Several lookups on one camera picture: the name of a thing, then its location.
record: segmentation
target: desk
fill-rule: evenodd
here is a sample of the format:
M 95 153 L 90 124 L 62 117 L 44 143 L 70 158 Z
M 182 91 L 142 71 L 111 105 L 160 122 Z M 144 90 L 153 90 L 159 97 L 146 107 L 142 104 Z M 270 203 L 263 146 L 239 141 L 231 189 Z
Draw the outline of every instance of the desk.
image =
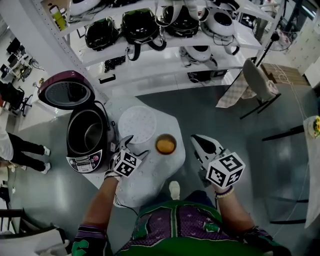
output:
M 309 159 L 309 173 L 310 173 L 310 192 L 309 200 L 300 200 L 297 203 L 308 203 L 308 210 L 306 219 L 289 220 L 289 221 L 273 221 L 274 224 L 294 224 L 305 223 L 305 228 L 317 218 L 320 214 L 320 138 L 311 137 L 308 131 L 308 124 L 315 120 L 315 116 L 311 116 L 303 121 L 303 125 L 291 128 L 289 131 L 266 137 L 262 139 L 263 142 L 280 139 L 283 137 L 299 134 L 304 132 L 306 146 Z
M 109 118 L 116 124 L 120 116 L 133 106 L 147 106 L 136 97 L 112 98 L 105 104 Z M 146 142 L 129 144 L 128 147 L 137 153 L 150 150 L 139 168 L 129 178 L 122 178 L 116 188 L 117 199 L 120 204 L 128 207 L 140 207 L 155 198 L 162 189 L 165 181 L 184 164 L 186 151 L 177 119 L 174 116 L 151 110 L 156 118 L 154 135 Z M 156 150 L 156 138 L 161 134 L 171 134 L 176 139 L 176 149 L 170 155 L 159 154 Z M 99 170 L 83 174 L 93 185 L 100 188 L 104 181 L 104 172 Z
M 18 59 L 17 63 L 9 69 L 8 73 L 6 74 L 6 76 L 3 78 L 5 79 L 7 77 L 8 74 L 13 74 L 16 78 L 20 78 L 20 74 L 17 74 L 14 70 L 22 63 L 23 65 L 28 66 L 29 68 L 32 69 L 32 67 L 25 61 L 25 58 L 28 57 L 28 54 L 24 54 L 21 58 Z

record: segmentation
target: wrist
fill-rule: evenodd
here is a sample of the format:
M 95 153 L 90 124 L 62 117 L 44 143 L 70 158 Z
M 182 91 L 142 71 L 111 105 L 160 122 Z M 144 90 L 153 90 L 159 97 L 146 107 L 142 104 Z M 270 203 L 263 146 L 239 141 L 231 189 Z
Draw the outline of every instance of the wrist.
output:
M 121 175 L 119 175 L 118 173 L 116 173 L 113 170 L 107 170 L 104 174 L 104 180 L 113 178 L 119 182 L 121 177 L 122 177 Z
M 215 191 L 216 193 L 218 193 L 218 194 L 222 194 L 222 193 L 228 191 L 228 190 L 230 189 L 230 187 L 231 187 L 231 186 L 228 186 L 228 187 L 226 187 L 226 188 L 221 188 L 221 187 L 218 187 L 217 185 L 214 185 L 214 184 L 212 184 L 212 186 L 213 186 L 213 188 L 214 188 L 214 191 Z
M 231 195 L 234 192 L 234 187 L 231 185 L 228 187 L 227 190 L 224 189 L 223 192 L 215 192 L 215 198 L 216 199 L 221 199 L 221 198 L 226 198 L 229 195 Z

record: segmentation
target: white shoe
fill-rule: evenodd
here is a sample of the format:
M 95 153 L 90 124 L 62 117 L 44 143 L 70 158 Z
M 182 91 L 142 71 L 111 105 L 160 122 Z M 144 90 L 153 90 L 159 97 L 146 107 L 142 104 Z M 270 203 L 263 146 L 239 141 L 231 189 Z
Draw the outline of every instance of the white shoe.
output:
M 43 171 L 41 171 L 42 174 L 47 174 L 47 172 L 50 170 L 51 168 L 51 164 L 49 162 L 44 164 L 45 169 Z
M 46 155 L 46 156 L 50 156 L 50 149 L 49 148 L 47 148 L 46 146 L 43 146 L 43 148 L 44 148 L 44 154 Z
M 15 172 L 16 168 L 13 165 L 9 165 L 8 168 L 11 170 L 11 172 Z
M 180 185 L 178 181 L 171 181 L 169 184 L 169 190 L 172 200 L 180 200 Z

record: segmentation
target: computer monitor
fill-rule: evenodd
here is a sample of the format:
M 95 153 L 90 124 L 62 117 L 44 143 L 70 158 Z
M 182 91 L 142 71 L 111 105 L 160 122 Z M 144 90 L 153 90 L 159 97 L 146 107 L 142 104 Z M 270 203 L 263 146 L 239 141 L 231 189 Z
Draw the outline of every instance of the computer monitor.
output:
M 14 38 L 10 43 L 9 47 L 6 49 L 6 51 L 10 54 L 13 54 L 19 49 L 20 45 L 21 44 L 19 40 L 17 38 Z
M 14 65 L 17 64 L 18 58 L 13 53 L 10 55 L 10 57 L 7 59 L 9 62 L 9 67 L 12 68 Z
M 2 66 L 0 67 L 0 71 L 3 73 L 7 70 L 7 66 L 5 64 L 2 64 Z

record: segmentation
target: hand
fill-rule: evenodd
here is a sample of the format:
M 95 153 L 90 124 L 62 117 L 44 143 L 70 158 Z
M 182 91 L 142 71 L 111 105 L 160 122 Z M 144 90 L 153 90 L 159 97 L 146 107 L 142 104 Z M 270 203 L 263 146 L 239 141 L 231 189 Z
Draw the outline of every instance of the hand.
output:
M 119 175 L 118 173 L 116 173 L 114 171 L 114 158 L 117 156 L 118 154 L 115 153 L 112 155 L 110 162 L 109 162 L 109 166 L 108 169 L 106 170 L 105 174 L 104 174 L 104 179 L 107 179 L 109 177 L 113 177 L 115 178 L 118 182 L 121 180 L 122 176 Z

